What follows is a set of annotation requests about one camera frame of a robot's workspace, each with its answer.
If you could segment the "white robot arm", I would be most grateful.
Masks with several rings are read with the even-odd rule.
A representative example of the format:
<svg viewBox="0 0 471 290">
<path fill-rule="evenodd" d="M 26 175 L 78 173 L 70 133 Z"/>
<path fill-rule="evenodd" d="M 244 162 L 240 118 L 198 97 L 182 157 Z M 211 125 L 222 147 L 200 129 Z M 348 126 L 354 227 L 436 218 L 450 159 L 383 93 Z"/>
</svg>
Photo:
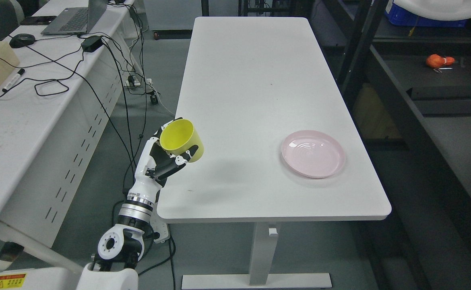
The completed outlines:
<svg viewBox="0 0 471 290">
<path fill-rule="evenodd" d="M 116 224 L 99 239 L 92 262 L 83 269 L 78 290 L 138 289 L 135 268 L 144 254 L 154 201 L 141 193 L 127 194 Z"/>
</svg>

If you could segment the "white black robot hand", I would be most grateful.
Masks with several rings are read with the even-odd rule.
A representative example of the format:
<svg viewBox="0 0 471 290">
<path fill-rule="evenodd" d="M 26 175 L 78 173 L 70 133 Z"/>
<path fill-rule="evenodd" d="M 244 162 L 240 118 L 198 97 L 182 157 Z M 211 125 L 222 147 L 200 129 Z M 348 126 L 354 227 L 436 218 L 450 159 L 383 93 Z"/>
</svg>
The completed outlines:
<svg viewBox="0 0 471 290">
<path fill-rule="evenodd" d="M 189 150 L 179 155 L 164 151 L 160 145 L 160 136 L 169 123 L 171 123 L 171 121 L 162 125 L 149 140 L 147 140 L 143 152 L 140 155 L 140 159 L 138 160 L 134 175 L 134 185 L 127 193 L 127 200 L 129 202 L 138 202 L 146 205 L 155 203 L 157 193 L 165 186 L 166 179 L 184 168 L 186 164 L 190 163 L 189 161 L 192 155 L 195 154 L 198 149 L 197 145 L 194 145 Z"/>
</svg>

